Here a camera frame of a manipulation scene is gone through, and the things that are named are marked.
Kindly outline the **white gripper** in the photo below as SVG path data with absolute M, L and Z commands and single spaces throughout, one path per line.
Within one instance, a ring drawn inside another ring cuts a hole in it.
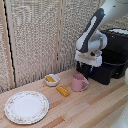
M 81 53 L 79 51 L 76 51 L 75 54 L 75 60 L 81 62 L 80 63 L 80 69 L 83 69 L 83 63 L 90 65 L 89 66 L 89 74 L 92 73 L 92 66 L 94 67 L 99 67 L 102 64 L 102 52 L 101 51 L 96 51 L 93 53 L 88 52 L 88 53 Z

